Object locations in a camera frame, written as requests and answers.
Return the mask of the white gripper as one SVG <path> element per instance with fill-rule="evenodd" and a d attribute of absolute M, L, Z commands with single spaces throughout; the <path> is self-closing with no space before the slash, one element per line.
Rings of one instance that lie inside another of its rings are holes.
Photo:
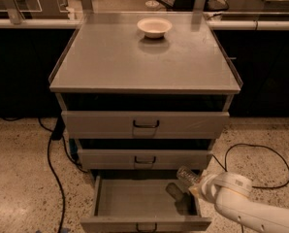
<path fill-rule="evenodd" d="M 199 178 L 199 186 L 192 185 L 189 187 L 190 193 L 195 198 L 202 198 L 207 202 L 214 202 L 216 199 L 217 188 L 215 185 L 216 175 L 209 174 Z"/>

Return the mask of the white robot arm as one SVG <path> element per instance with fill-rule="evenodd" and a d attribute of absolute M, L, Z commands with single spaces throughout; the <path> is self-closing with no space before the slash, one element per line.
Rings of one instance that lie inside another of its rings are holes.
<path fill-rule="evenodd" d="M 252 181 L 224 172 L 192 177 L 190 192 L 212 203 L 222 216 L 258 233 L 289 233 L 289 209 L 252 202 Z"/>

